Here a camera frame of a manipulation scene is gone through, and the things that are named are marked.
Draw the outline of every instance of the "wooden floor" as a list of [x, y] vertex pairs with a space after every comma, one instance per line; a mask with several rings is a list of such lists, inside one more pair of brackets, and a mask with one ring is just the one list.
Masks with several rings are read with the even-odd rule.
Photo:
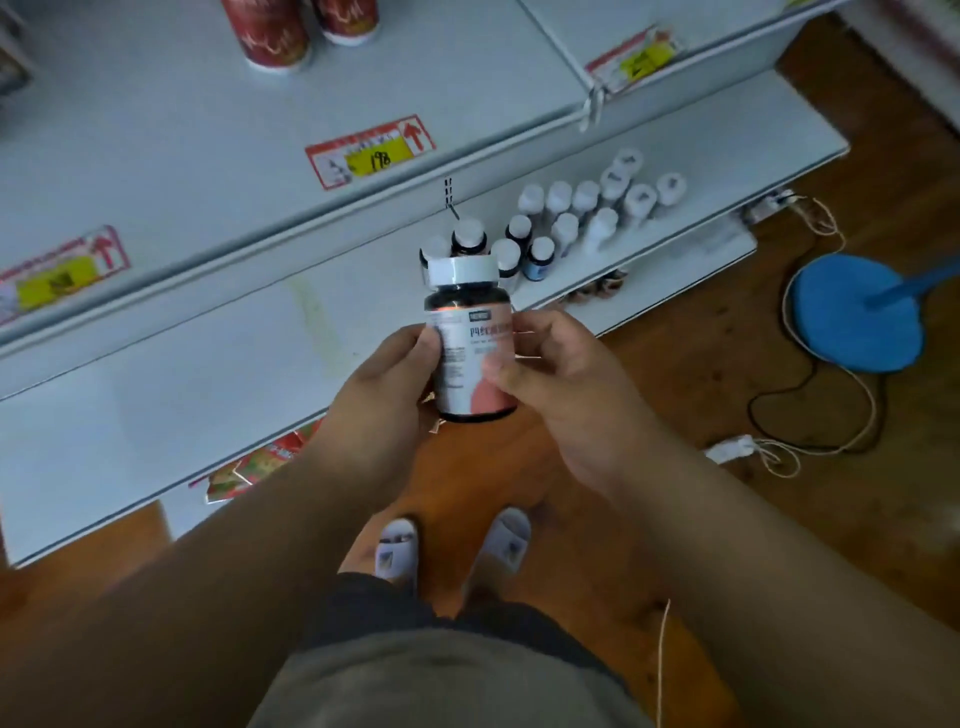
[[[852, 142], [848, 158], [797, 185], [830, 205], [851, 248], [904, 273], [955, 252], [960, 142], [940, 119], [833, 19], [808, 27], [781, 67]], [[779, 291], [798, 255], [830, 243], [790, 214], [757, 236], [757, 255], [606, 339], [663, 418], [701, 447], [751, 431], [747, 400], [808, 371], [778, 327]], [[887, 382], [889, 414], [875, 449], [806, 458], [801, 476], [789, 481], [756, 461], [733, 471], [861, 569], [960, 628], [960, 280], [929, 297], [925, 320], [923, 358]], [[826, 371], [800, 394], [765, 401], [758, 414], [781, 436], [839, 443], [860, 425], [865, 404], [851, 381]], [[655, 640], [669, 595], [644, 555], [642, 534], [571, 480], [529, 412], [447, 426], [424, 448], [396, 510], [414, 511], [425, 524], [426, 596], [442, 613], [456, 610], [473, 553], [506, 503], [531, 508], [535, 518], [515, 597], [554, 616], [652, 708]], [[370, 559], [376, 530], [365, 531], [352, 564]], [[165, 546], [160, 515], [149, 507], [28, 569], [0, 571], [0, 656], [12, 659], [31, 630]], [[664, 717], [670, 728], [742, 723], [676, 619], [667, 631]]]

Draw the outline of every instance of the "white bottle cap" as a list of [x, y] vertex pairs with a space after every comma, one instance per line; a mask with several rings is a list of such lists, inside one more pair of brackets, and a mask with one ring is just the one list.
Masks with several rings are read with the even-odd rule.
[[604, 200], [619, 200], [630, 184], [628, 177], [619, 167], [608, 167], [600, 176], [600, 194]]
[[557, 251], [557, 245], [548, 237], [535, 237], [530, 244], [528, 253], [531, 260], [538, 263], [546, 262]]
[[539, 215], [543, 212], [543, 188], [539, 184], [525, 186], [516, 207], [524, 215]]
[[657, 190], [649, 184], [635, 184], [623, 198], [623, 209], [631, 217], [646, 218], [657, 204]]
[[565, 212], [557, 218], [557, 222], [550, 228], [550, 234], [561, 246], [569, 245], [580, 234], [580, 221], [577, 220], [576, 215]]
[[526, 215], [514, 215], [510, 218], [510, 225], [507, 226], [507, 232], [513, 237], [522, 240], [530, 234], [533, 228], [533, 223], [530, 222], [529, 217]]
[[578, 212], [590, 212], [597, 206], [600, 199], [600, 185], [593, 180], [580, 182], [577, 191], [573, 193], [573, 209]]
[[478, 248], [483, 245], [483, 223], [475, 217], [462, 217], [453, 229], [453, 236], [464, 248]]
[[420, 258], [429, 261], [439, 257], [450, 257], [452, 247], [450, 238], [446, 235], [430, 235], [420, 246]]
[[639, 149], [625, 147], [616, 153], [612, 167], [619, 167], [632, 180], [643, 167], [643, 154]]
[[500, 271], [492, 255], [442, 257], [427, 262], [430, 285], [461, 285], [463, 283], [496, 283]]
[[603, 242], [607, 238], [612, 237], [616, 232], [616, 223], [619, 219], [620, 217], [616, 214], [615, 210], [604, 207], [590, 220], [590, 224], [587, 226], [587, 235], [599, 242]]
[[573, 187], [568, 182], [554, 182], [550, 185], [550, 192], [546, 196], [546, 208], [559, 215], [570, 209], [570, 200], [573, 198]]
[[672, 207], [686, 196], [686, 179], [679, 172], [668, 172], [657, 180], [660, 204]]
[[520, 246], [509, 237], [501, 237], [490, 248], [500, 273], [514, 270], [520, 264]]

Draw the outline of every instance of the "yellow sticker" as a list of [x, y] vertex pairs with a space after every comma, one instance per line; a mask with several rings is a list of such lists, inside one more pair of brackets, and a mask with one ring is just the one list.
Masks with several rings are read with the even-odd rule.
[[669, 43], [651, 43], [639, 53], [635, 53], [620, 63], [629, 83], [649, 76], [654, 71], [663, 68], [676, 55]]
[[376, 174], [389, 169], [392, 164], [412, 158], [414, 158], [413, 152], [410, 151], [410, 147], [402, 136], [346, 156], [347, 167], [357, 177]]
[[56, 268], [19, 281], [16, 293], [24, 310], [33, 310], [53, 303], [61, 296], [75, 293], [100, 278], [97, 265], [86, 255], [71, 258]]

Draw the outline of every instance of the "red packaging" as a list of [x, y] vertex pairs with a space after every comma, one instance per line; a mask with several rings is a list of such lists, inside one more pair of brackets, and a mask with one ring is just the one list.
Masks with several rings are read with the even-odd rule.
[[247, 60], [269, 71], [292, 71], [307, 60], [310, 36], [297, 0], [222, 0]]
[[341, 45], [360, 45], [380, 24], [376, 0], [313, 0], [324, 36]]

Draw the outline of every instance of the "right hand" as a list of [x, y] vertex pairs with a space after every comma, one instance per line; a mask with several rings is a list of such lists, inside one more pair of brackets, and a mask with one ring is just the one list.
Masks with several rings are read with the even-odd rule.
[[656, 416], [613, 353], [569, 314], [517, 313], [514, 332], [516, 353], [539, 366], [491, 354], [484, 376], [537, 410], [573, 476], [613, 498], [659, 428]]

